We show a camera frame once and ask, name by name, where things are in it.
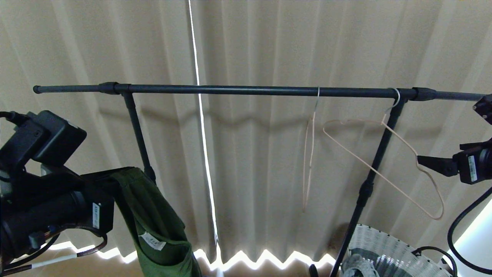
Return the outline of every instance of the green cloth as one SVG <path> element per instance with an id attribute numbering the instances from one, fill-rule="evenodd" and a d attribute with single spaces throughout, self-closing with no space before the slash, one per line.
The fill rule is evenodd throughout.
<path id="1" fill-rule="evenodd" d="M 201 277 L 185 225 L 156 185 L 138 168 L 111 174 L 111 178 L 120 185 L 114 198 L 135 242 L 144 276 Z"/>

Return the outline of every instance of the laundry basket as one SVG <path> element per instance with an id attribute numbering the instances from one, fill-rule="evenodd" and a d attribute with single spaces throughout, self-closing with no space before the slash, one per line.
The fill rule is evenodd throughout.
<path id="1" fill-rule="evenodd" d="M 349 255 L 369 260 L 380 277 L 451 277 L 425 256 L 412 254 L 415 248 L 384 232 L 359 224 L 348 247 Z"/>

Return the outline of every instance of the wire hanger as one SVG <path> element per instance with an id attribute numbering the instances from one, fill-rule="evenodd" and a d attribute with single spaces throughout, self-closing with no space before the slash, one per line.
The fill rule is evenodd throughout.
<path id="1" fill-rule="evenodd" d="M 388 108 L 385 112 L 384 112 L 384 116 L 383 116 L 383 119 L 381 120 L 381 122 L 378 122 L 378 121 L 372 121 L 372 120 L 365 120 L 365 119 L 348 119 L 346 120 L 346 122 L 343 122 L 341 120 L 330 120 L 330 121 L 327 121 L 325 122 L 325 124 L 323 124 L 323 132 L 329 137 L 331 138 L 336 144 L 338 144 L 340 147 L 342 147 L 345 151 L 347 151 L 348 153 L 350 153 L 352 156 L 354 156 L 355 158 L 357 158 L 359 161 L 361 161 L 364 165 L 366 165 L 368 168 L 370 168 L 372 171 L 374 171 L 377 175 L 379 175 L 381 178 L 383 178 L 385 181 L 387 181 L 390 185 L 394 186 L 399 192 L 401 192 L 405 197 L 407 197 L 411 202 L 413 202 L 420 210 L 422 210 L 425 214 L 427 214 L 430 218 L 434 219 L 434 220 L 440 220 L 442 219 L 443 215 L 444 215 L 444 200 L 442 198 L 442 195 L 441 195 L 441 192 L 439 191 L 439 188 L 437 187 L 437 184 L 435 183 L 434 181 L 434 178 L 431 176 L 431 174 L 426 171 L 425 169 L 423 169 L 419 163 L 417 162 L 417 156 L 418 156 L 418 153 L 417 151 L 415 150 L 415 148 L 413 148 L 406 140 L 404 140 L 400 135 L 398 135 L 393 129 L 391 129 L 388 125 L 386 125 L 386 123 L 384 122 L 384 120 L 386 119 L 386 116 L 388 115 L 389 111 L 396 107 L 396 105 L 398 105 L 400 103 L 400 98 L 401 98 L 401 95 L 400 95 L 400 91 L 396 88 L 394 88 L 394 90 L 398 93 L 398 99 L 397 101 L 395 102 L 395 104 L 393 106 L 391 106 L 390 108 Z M 441 215 L 438 216 L 438 217 L 435 217 L 433 216 L 431 213 L 429 213 L 427 210 L 425 210 L 420 204 L 418 204 L 415 200 L 413 200 L 410 196 L 408 196 L 405 192 L 403 192 L 400 188 L 398 188 L 395 184 L 393 184 L 390 180 L 388 180 L 385 176 L 383 176 L 381 173 L 379 173 L 379 171 L 377 171 L 376 169 L 374 169 L 372 166 L 370 166 L 367 162 L 365 162 L 363 159 L 361 159 L 359 156 L 357 156 L 356 154 L 354 154 L 352 151 L 350 151 L 349 149 L 347 149 L 345 146 L 343 146 L 340 142 L 338 142 L 335 138 L 333 138 L 330 134 L 328 134 L 325 130 L 325 125 L 327 123 L 332 123 L 332 122 L 339 122 L 341 123 L 342 125 L 345 125 L 346 123 L 348 122 L 354 122 L 354 121 L 357 121 L 357 122 L 367 122 L 367 123 L 375 123 L 375 124 L 379 124 L 379 125 L 383 125 L 386 129 L 388 129 L 388 131 L 390 131 L 393 135 L 395 135 L 398 139 L 400 139 L 406 146 L 408 146 L 408 148 L 410 148 L 410 150 L 412 150 L 412 152 L 414 153 L 415 155 L 415 165 L 417 167 L 417 169 L 420 171 L 420 172 L 423 172 L 425 175 L 427 175 L 427 177 L 429 177 L 430 181 L 432 182 L 432 184 L 434 185 L 434 188 L 439 196 L 439 200 L 441 202 L 441 205 L 442 205 L 442 211 L 441 211 Z"/>
<path id="2" fill-rule="evenodd" d="M 311 172 L 312 172 L 312 156 L 314 153 L 314 127 L 316 121 L 316 109 L 318 108 L 319 102 L 319 91 L 320 87 L 318 87 L 318 96 L 316 98 L 316 104 L 314 105 L 314 111 L 312 112 L 312 118 L 307 120 L 306 124 L 306 138 L 304 139 L 304 164 L 303 164 L 303 212 L 306 212 L 306 206 L 308 205 L 309 198 L 309 189 L 311 188 Z M 309 174 L 307 175 L 307 188 L 306 188 L 306 149 L 308 146 L 308 130 L 309 130 L 309 122 L 312 122 L 312 143 L 311 143 L 311 156 L 309 158 Z"/>

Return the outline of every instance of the garment rack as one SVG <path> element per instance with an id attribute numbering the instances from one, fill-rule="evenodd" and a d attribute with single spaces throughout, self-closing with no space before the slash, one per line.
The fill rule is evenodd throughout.
<path id="1" fill-rule="evenodd" d="M 68 93 L 68 92 L 101 92 L 110 95 L 122 95 L 130 115 L 130 120 L 135 133 L 140 155 L 142 157 L 144 172 L 155 182 L 155 173 L 150 165 L 149 155 L 145 147 L 142 129 L 138 120 L 133 93 L 168 93 L 168 94 L 226 94 L 226 95 L 277 95 L 277 96 L 314 96 L 318 95 L 318 87 L 267 87 L 267 86 L 185 86 L 185 85 L 133 85 L 107 82 L 99 85 L 74 85 L 74 86 L 34 86 L 37 94 L 43 93 Z M 362 97 L 362 98 L 393 98 L 396 106 L 391 109 L 387 125 L 394 129 L 401 111 L 407 101 L 430 101 L 434 99 L 478 101 L 483 94 L 458 93 L 436 91 L 429 88 L 399 89 L 400 101 L 397 103 L 397 94 L 394 89 L 378 88 L 319 88 L 320 97 Z M 384 130 L 383 136 L 374 156 L 372 167 L 379 169 L 384 153 L 390 142 L 392 133 Z M 338 252 L 336 262 L 330 273 L 330 277 L 336 277 L 348 245 L 354 234 L 355 227 L 359 221 L 362 211 L 368 202 L 374 188 L 376 173 L 372 170 L 359 190 L 354 212 L 350 219 L 348 229 L 343 238 L 342 246 Z"/>

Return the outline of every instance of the horizontal metal bar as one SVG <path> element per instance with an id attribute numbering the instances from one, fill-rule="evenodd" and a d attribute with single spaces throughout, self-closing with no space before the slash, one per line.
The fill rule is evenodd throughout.
<path id="1" fill-rule="evenodd" d="M 52 92 L 103 92 L 109 94 L 122 93 L 172 93 L 172 94 L 229 94 L 229 95 L 284 95 L 284 96 L 317 96 L 317 87 L 268 87 L 268 86 L 188 86 L 188 85 L 133 85 L 103 83 L 100 85 L 82 86 L 35 86 L 36 93 Z M 478 101 L 482 94 L 439 92 L 424 89 L 399 89 L 402 98 L 409 100 L 462 100 Z M 391 88 L 320 88 L 322 97 L 362 97 L 362 98 L 396 98 Z"/>

